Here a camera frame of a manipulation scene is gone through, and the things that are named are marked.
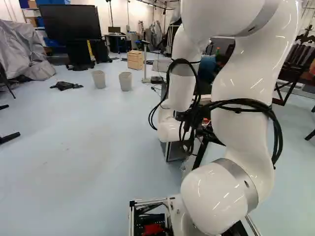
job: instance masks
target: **gray floor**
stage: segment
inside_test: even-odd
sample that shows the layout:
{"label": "gray floor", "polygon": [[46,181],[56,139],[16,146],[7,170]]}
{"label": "gray floor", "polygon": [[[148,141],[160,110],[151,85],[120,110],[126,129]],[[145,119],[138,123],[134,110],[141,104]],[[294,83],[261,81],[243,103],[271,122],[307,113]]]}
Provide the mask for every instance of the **gray floor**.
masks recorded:
{"label": "gray floor", "polygon": [[[22,134],[0,147],[1,236],[123,236],[130,199],[179,192],[179,163],[165,163],[147,122],[159,96],[141,83],[143,71],[119,60],[95,69],[106,73],[106,89],[94,88],[91,70],[58,66],[53,78],[16,88],[16,100],[0,94],[1,104],[10,105],[0,111],[0,133]],[[122,71],[133,74],[131,92],[120,90]],[[84,88],[49,89],[56,80]],[[252,214],[266,236],[314,235],[315,146],[304,140],[315,128],[314,105],[292,96],[275,107],[284,152],[273,195]],[[223,152],[211,145],[204,164]]]}

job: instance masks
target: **black monitor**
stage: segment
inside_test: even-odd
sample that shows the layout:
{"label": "black monitor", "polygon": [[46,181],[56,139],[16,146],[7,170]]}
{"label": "black monitor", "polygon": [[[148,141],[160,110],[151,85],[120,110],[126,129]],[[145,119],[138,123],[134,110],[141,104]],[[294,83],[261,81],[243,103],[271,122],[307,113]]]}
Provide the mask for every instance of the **black monitor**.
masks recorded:
{"label": "black monitor", "polygon": [[113,26],[113,27],[108,27],[108,32],[109,33],[120,33],[120,27],[116,27],[116,26]]}
{"label": "black monitor", "polygon": [[39,5],[48,38],[60,43],[101,39],[94,5]]}

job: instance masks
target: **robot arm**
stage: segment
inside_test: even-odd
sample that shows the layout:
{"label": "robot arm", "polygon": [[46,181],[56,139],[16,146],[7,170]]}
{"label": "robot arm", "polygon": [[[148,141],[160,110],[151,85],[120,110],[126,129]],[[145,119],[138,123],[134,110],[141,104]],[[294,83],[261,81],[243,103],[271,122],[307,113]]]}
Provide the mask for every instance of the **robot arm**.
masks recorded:
{"label": "robot arm", "polygon": [[[199,48],[209,37],[235,36],[234,53],[213,83],[212,101],[249,98],[271,105],[297,35],[299,9],[298,0],[182,0],[183,25],[174,39],[172,59],[187,59],[197,68]],[[169,98],[158,118],[162,141],[179,140],[173,111],[188,109],[194,86],[187,65],[172,70]],[[187,212],[203,233],[225,232],[270,195],[274,169],[267,124],[263,113],[212,111],[214,132],[227,148],[225,157],[191,172],[181,186]]]}

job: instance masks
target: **white bin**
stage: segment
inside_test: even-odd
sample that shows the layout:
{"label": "white bin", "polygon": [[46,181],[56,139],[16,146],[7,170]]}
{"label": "white bin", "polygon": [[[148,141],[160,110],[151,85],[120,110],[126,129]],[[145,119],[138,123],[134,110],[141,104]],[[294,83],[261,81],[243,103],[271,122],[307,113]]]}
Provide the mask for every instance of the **white bin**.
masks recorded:
{"label": "white bin", "polygon": [[93,80],[94,80],[95,86],[98,89],[103,89],[103,88],[106,87],[105,74],[104,74],[103,71],[101,71],[101,70],[92,71],[92,76],[93,76]]}
{"label": "white bin", "polygon": [[130,91],[132,88],[132,74],[131,72],[123,72],[119,75],[119,82],[122,91]]}

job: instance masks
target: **tv stand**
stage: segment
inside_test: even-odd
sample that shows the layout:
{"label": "tv stand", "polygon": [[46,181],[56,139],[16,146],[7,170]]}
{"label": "tv stand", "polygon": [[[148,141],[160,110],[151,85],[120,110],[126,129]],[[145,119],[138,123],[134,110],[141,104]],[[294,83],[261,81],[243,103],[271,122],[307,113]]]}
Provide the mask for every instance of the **tv stand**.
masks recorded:
{"label": "tv stand", "polygon": [[83,71],[94,68],[95,63],[91,61],[90,51],[86,40],[68,41],[65,44],[69,63],[65,66],[68,70]]}

